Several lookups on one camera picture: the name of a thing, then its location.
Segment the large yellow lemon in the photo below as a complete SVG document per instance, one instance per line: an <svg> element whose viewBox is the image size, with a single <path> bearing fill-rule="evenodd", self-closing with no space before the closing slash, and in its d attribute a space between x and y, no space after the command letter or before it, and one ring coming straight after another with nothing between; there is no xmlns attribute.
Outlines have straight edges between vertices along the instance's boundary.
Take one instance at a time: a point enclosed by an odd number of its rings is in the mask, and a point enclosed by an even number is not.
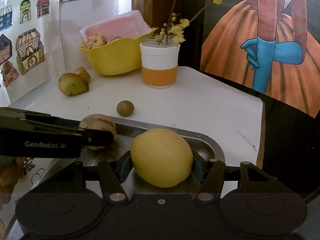
<svg viewBox="0 0 320 240"><path fill-rule="evenodd" d="M176 132L154 128L135 137L131 159L142 179L154 186L169 188L189 176L193 153L186 140Z"/></svg>

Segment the striped pepino melon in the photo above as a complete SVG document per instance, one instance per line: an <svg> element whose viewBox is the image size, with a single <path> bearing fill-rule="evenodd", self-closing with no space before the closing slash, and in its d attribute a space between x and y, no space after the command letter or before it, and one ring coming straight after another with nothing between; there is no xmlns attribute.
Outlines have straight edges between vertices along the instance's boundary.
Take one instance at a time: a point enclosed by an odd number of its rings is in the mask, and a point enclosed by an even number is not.
<svg viewBox="0 0 320 240"><path fill-rule="evenodd" d="M112 118L104 114L91 114L83 118L79 124L80 128L85 129L97 129L101 131L109 131L113 134L113 138L108 139L105 135L103 136L103 144L100 146L87 146L91 150L100 150L111 145L114 137L117 133L116 124Z"/></svg>

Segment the small brown round fruit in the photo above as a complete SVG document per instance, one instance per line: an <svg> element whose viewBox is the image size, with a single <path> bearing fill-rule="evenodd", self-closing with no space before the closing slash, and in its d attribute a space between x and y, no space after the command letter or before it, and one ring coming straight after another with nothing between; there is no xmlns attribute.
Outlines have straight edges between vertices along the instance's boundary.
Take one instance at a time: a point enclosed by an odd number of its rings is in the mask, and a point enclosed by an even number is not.
<svg viewBox="0 0 320 240"><path fill-rule="evenodd" d="M129 100L123 100L117 104L117 112L121 116L130 116L134 110L135 106Z"/></svg>

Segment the green-yellow pepino fruit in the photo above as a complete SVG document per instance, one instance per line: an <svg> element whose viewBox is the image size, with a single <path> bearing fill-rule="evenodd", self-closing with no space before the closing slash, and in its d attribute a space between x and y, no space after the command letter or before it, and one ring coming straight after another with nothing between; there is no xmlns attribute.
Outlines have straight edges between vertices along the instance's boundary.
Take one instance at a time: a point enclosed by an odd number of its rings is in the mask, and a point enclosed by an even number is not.
<svg viewBox="0 0 320 240"><path fill-rule="evenodd" d="M66 96L75 96L89 91L89 85L80 75L65 73L59 78L58 89Z"/></svg>

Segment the silver metal tray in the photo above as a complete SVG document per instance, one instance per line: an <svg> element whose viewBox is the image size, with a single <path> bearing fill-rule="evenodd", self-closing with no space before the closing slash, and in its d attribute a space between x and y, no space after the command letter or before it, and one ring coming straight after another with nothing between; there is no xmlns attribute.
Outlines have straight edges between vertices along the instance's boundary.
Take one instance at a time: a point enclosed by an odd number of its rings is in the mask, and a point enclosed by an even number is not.
<svg viewBox="0 0 320 240"><path fill-rule="evenodd" d="M77 161L96 166L107 160L115 164L133 150L133 163L124 161L122 187L136 194L194 193L205 180L212 160L225 161L222 148L212 138L197 132L114 118L117 134L112 144L100 150L84 148Z"/></svg>

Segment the house drawings paper sheet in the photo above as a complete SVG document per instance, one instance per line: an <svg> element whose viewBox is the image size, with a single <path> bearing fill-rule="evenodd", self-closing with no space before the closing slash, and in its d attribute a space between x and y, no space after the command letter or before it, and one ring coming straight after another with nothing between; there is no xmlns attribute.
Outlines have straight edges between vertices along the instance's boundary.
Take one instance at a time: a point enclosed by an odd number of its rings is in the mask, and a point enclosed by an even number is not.
<svg viewBox="0 0 320 240"><path fill-rule="evenodd" d="M59 0L1 4L1 106L66 71Z"/></svg>

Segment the small yellow-brown fruit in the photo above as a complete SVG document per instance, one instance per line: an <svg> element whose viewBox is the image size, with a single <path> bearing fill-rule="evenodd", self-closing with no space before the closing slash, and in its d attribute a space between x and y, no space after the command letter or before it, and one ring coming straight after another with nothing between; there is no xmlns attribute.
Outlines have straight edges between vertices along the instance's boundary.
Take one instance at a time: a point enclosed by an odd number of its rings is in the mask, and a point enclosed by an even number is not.
<svg viewBox="0 0 320 240"><path fill-rule="evenodd" d="M87 82L87 83L90 83L91 81L91 76L90 74L88 73L88 71L84 68L84 67L78 67L76 68L76 70L74 71L74 73L80 77L83 77L84 80Z"/></svg>

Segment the yellow plastic bowl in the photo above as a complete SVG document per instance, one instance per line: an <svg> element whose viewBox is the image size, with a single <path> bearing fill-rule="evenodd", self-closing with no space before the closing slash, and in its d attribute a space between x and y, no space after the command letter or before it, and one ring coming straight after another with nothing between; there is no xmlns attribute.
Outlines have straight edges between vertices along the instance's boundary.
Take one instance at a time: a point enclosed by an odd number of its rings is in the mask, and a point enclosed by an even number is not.
<svg viewBox="0 0 320 240"><path fill-rule="evenodd" d="M88 59L92 68L101 75L112 76L134 71L142 66L140 42L143 37L151 36L156 28L136 39L120 38L104 46L78 49Z"/></svg>

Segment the striped melon in bowl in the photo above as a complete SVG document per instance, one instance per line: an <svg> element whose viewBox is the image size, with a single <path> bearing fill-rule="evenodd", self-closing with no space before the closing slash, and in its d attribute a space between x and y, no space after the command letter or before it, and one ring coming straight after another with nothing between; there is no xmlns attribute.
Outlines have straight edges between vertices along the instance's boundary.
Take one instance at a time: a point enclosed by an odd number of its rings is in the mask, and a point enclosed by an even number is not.
<svg viewBox="0 0 320 240"><path fill-rule="evenodd" d="M121 39L120 36L115 36L115 37L112 37L112 38L108 41L108 43L112 43L112 42L117 41L117 40L120 40L120 39Z"/></svg>
<svg viewBox="0 0 320 240"><path fill-rule="evenodd" d="M92 34L86 41L87 49L92 49L104 45L107 45L107 39L104 35L99 33Z"/></svg>

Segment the white orange glass jar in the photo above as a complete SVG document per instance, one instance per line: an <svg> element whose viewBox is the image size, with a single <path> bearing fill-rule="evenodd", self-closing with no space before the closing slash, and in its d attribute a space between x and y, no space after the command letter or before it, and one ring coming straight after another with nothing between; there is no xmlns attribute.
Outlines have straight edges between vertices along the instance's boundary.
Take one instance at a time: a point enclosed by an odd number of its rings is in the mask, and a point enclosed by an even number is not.
<svg viewBox="0 0 320 240"><path fill-rule="evenodd" d="M151 35L141 39L142 79L150 87L165 88L176 82L178 53L172 35Z"/></svg>

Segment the yellow flower branch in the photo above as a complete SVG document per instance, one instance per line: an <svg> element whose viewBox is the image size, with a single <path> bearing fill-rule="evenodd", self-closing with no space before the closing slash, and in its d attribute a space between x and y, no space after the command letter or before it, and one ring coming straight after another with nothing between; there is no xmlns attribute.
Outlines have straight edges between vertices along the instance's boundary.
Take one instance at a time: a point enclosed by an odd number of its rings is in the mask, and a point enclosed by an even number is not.
<svg viewBox="0 0 320 240"><path fill-rule="evenodd" d="M189 27L205 9L211 4L221 5L223 0L204 0L204 6L197 12L190 20L187 18L181 18L180 14L176 14L174 9L176 7L177 0L173 1L170 16L167 23L163 24L158 35L155 35L156 45L161 46L174 46L179 47L184 41L184 30Z"/></svg>

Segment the orange dress lady picture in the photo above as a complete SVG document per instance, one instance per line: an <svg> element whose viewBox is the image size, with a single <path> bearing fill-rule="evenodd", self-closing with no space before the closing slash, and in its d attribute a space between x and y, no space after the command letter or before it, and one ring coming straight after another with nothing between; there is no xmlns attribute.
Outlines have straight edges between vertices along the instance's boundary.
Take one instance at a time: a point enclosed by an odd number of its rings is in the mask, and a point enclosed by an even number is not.
<svg viewBox="0 0 320 240"><path fill-rule="evenodd" d="M319 113L319 43L308 31L307 0L243 0L202 45L200 69Z"/></svg>

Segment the pink foam sheet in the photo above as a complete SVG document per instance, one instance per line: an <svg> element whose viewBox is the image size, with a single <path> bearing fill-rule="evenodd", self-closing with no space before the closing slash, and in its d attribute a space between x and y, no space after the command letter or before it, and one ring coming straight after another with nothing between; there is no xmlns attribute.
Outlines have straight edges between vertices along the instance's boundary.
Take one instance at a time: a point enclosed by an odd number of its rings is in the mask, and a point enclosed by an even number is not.
<svg viewBox="0 0 320 240"><path fill-rule="evenodd" d="M80 30L85 41L93 34L104 35L109 41L116 36L137 39L151 32L151 27L144 21L143 16L138 10L114 16L114 18L109 20L102 20Z"/></svg>

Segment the brown wooden post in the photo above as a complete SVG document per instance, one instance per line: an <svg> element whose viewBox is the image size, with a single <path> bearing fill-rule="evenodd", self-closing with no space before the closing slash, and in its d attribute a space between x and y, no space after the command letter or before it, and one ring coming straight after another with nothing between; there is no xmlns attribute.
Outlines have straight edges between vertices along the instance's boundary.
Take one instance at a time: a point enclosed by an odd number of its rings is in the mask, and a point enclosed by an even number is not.
<svg viewBox="0 0 320 240"><path fill-rule="evenodd" d="M169 17L174 13L175 0L131 0L132 10L140 11L148 26L156 28L159 34L164 24L169 23Z"/></svg>

